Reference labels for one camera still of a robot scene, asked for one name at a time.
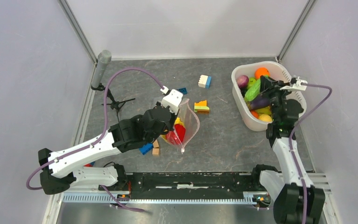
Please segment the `green toy cucumber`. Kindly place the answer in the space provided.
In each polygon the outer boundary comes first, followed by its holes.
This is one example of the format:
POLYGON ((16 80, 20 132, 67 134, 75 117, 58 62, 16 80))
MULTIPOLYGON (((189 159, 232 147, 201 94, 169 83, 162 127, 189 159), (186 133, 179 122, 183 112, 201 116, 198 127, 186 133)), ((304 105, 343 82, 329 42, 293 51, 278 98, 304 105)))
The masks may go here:
POLYGON ((244 95, 245 102, 250 102, 254 100, 260 94, 261 80, 257 79, 254 81, 251 86, 248 88, 247 92, 244 95))

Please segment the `yellow toy cabbage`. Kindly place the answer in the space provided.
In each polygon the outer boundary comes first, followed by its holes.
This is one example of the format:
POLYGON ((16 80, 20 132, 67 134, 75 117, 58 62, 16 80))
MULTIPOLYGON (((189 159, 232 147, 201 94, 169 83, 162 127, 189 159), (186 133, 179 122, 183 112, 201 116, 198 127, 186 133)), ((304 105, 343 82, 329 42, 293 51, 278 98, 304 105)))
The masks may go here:
POLYGON ((183 141, 186 133, 186 128, 180 118, 176 118, 174 128, 174 131, 170 131, 166 135, 161 135, 161 137, 165 140, 168 140, 169 137, 178 137, 180 141, 183 141))

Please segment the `red toy bell pepper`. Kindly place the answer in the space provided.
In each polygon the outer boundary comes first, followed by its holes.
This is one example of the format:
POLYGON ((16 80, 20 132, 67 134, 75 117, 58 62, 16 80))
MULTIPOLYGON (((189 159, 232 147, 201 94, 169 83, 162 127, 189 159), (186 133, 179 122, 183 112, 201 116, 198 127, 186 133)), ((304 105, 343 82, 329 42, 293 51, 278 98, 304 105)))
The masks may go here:
POLYGON ((186 129, 182 124, 175 124, 174 130, 165 135, 165 139, 168 143, 173 145, 180 145, 184 140, 186 129))

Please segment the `clear zip top bag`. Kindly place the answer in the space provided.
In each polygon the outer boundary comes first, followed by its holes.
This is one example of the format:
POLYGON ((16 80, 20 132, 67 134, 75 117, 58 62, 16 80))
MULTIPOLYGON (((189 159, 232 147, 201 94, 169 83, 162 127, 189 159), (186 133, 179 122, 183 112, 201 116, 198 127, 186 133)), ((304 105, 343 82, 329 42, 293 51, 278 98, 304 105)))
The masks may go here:
POLYGON ((186 146, 196 135, 199 128, 200 120, 191 109, 189 99, 185 98, 179 106, 179 113, 174 123, 174 130, 160 137, 183 154, 186 150, 186 146))

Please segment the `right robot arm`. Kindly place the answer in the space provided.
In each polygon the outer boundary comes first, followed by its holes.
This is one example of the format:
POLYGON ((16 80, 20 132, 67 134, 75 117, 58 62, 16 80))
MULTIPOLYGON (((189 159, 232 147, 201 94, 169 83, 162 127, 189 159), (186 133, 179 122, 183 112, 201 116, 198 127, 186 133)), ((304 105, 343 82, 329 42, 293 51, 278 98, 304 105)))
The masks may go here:
POLYGON ((306 81, 274 80, 262 76, 260 95, 269 100, 272 123, 268 124, 266 138, 276 154, 282 177, 271 171, 262 171, 250 178, 255 190, 266 189, 274 202, 274 220, 278 224, 317 224, 323 211, 325 192, 309 178, 298 154, 295 128, 301 103, 287 98, 293 91, 304 91, 306 81))

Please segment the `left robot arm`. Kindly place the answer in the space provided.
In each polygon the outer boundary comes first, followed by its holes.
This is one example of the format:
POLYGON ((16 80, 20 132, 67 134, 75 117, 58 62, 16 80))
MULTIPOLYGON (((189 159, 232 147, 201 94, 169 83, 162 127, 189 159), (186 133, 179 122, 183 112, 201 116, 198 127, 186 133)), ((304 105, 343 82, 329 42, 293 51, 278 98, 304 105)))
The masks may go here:
POLYGON ((53 195, 70 187, 93 185, 123 190, 128 178, 122 165, 94 168, 85 164, 153 143, 160 135, 173 130, 178 112, 178 106, 156 105, 143 115, 123 119, 101 135, 74 147, 56 152, 41 149, 38 157, 44 193, 53 195))

